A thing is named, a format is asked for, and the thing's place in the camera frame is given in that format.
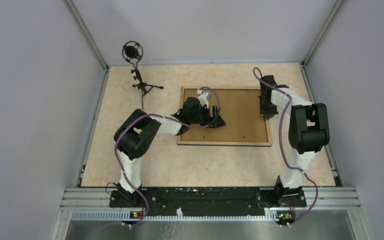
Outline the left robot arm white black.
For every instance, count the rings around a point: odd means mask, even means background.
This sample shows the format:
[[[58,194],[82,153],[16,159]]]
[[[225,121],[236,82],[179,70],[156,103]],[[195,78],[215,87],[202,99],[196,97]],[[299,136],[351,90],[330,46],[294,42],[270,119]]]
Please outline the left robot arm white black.
[[[217,129],[226,126],[220,116],[221,101],[210,87],[197,90],[197,97],[188,97],[174,114],[146,113],[135,109],[114,134],[114,153],[121,167],[117,190],[129,207],[140,202],[142,157],[157,135],[181,136],[190,129]]]

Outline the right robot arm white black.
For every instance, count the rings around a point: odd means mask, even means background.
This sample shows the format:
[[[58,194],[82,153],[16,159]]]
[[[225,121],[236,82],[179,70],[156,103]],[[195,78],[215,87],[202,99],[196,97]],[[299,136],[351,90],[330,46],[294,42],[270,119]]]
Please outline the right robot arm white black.
[[[327,106],[306,100],[287,85],[279,85],[273,75],[265,75],[260,81],[260,115],[264,120],[277,115],[280,119],[289,115],[288,141],[292,148],[284,159],[285,170],[277,177],[274,188],[262,196],[267,207],[287,206],[303,201],[303,177],[310,161],[330,141]]]

